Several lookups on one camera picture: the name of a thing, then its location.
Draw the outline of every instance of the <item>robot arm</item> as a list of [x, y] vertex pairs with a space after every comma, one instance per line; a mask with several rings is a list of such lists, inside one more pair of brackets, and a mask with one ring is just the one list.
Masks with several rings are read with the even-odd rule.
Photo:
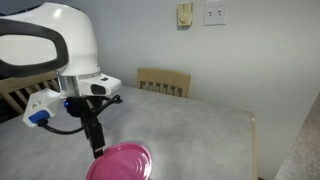
[[90, 19], [72, 7], [44, 3], [0, 17], [0, 75], [57, 70], [61, 95], [111, 95], [121, 81], [100, 73]]
[[0, 16], [0, 76], [25, 77], [56, 70], [60, 93], [42, 90], [30, 96], [23, 121], [30, 127], [54, 116], [61, 98], [68, 113], [81, 119], [95, 157], [104, 146], [99, 112], [120, 97], [102, 103], [121, 81], [100, 72], [90, 19], [61, 4], [43, 5]]

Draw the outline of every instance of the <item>switch plate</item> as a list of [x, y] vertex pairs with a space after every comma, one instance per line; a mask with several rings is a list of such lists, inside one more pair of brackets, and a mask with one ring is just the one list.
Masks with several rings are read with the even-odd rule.
[[227, 0], [206, 1], [204, 6], [204, 25], [226, 24], [227, 6]]
[[178, 4], [178, 26], [192, 25], [192, 3]]

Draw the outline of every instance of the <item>white table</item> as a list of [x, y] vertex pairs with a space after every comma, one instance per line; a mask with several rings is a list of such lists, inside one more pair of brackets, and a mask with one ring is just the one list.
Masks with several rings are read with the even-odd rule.
[[[98, 117], [106, 147], [145, 144], [152, 180], [255, 179], [252, 113], [123, 87], [124, 100]], [[84, 132], [62, 136], [29, 128], [21, 116], [0, 125], [0, 179], [85, 179], [94, 161]], [[62, 130], [80, 126], [64, 110], [49, 121]]]

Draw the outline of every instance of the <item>table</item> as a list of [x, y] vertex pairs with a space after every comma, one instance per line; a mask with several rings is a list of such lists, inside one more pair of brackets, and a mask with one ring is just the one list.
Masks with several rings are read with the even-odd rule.
[[316, 98], [276, 180], [320, 179], [320, 94]]
[[[123, 87], [124, 100], [99, 115], [106, 147], [145, 144], [152, 180], [256, 179], [251, 112]], [[80, 126], [61, 104], [49, 125]], [[94, 161], [84, 132], [62, 136], [29, 128], [22, 117], [0, 125], [0, 179], [85, 179]]]

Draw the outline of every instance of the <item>pink bowl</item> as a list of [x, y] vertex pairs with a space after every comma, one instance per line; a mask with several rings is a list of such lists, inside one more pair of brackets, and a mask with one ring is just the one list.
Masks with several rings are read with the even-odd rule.
[[86, 180], [148, 180], [151, 170], [148, 149], [125, 142], [107, 148], [91, 165]]

